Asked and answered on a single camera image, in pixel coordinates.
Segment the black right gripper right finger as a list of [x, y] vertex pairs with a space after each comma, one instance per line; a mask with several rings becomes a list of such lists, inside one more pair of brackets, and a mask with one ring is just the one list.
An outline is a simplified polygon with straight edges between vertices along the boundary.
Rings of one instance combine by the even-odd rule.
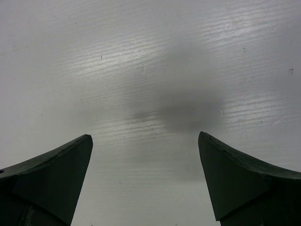
[[205, 132], [198, 147], [222, 226], [299, 226], [301, 174], [238, 151]]

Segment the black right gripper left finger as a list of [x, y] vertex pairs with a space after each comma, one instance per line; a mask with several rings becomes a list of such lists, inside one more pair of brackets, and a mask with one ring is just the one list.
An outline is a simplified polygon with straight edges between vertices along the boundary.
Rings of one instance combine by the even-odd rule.
[[93, 149], [84, 134], [0, 171], [2, 226], [69, 226]]

